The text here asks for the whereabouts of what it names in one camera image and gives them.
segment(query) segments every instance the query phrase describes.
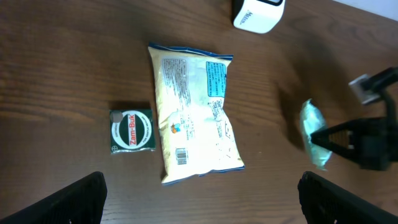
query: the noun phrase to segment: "dark green box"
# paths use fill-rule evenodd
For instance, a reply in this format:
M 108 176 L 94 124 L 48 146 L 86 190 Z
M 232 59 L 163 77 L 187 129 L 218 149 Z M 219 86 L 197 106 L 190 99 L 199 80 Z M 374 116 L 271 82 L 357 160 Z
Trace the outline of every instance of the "dark green box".
M 111 153 L 154 151 L 152 110 L 110 110 Z

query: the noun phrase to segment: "blue label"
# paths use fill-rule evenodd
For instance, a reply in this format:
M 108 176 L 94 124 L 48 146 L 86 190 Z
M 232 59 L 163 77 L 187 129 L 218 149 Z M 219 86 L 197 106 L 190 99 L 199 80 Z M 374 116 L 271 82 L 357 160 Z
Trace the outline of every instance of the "blue label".
M 209 96 L 225 97 L 226 67 L 223 63 L 206 62 Z

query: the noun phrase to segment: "wood grain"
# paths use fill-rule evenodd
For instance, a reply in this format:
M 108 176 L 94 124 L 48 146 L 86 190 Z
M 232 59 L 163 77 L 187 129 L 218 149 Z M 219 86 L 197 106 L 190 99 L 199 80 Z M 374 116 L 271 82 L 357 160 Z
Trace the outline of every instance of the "wood grain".
M 225 111 L 246 169 L 163 187 L 156 152 L 109 154 L 115 102 L 155 108 L 148 42 L 234 54 Z M 398 166 L 315 170 L 298 132 L 313 98 L 330 125 L 383 113 L 347 83 L 398 65 L 398 23 L 327 0 L 287 1 L 265 35 L 235 29 L 229 0 L 0 2 L 0 218 L 99 170 L 103 223 L 305 223 L 306 170 L 398 215 Z M 398 87 L 391 87 L 398 100 Z

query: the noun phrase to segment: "barcode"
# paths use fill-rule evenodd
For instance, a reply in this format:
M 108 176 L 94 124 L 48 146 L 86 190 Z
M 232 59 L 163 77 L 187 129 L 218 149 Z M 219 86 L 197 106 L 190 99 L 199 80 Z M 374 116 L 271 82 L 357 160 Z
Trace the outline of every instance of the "barcode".
M 187 160 L 188 160 L 187 149 L 185 149 L 185 148 L 175 149 L 175 157 L 177 158 L 178 165 L 187 164 Z

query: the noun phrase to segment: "wooden table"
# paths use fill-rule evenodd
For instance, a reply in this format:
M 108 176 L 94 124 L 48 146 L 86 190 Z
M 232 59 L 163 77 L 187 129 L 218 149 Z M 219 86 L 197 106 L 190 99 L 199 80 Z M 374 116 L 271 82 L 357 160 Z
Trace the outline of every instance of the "wooden table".
M 155 108 L 150 41 L 234 54 L 224 108 L 246 169 L 163 187 L 158 133 L 155 152 L 110 155 L 109 108 Z M 103 223 L 305 223 L 306 170 L 398 215 L 398 166 L 315 170 L 298 129 L 309 98 L 330 125 L 382 114 L 347 83 L 395 65 L 398 22 L 329 0 L 287 1 L 265 35 L 235 29 L 229 0 L 3 0 L 0 218 L 96 170 Z

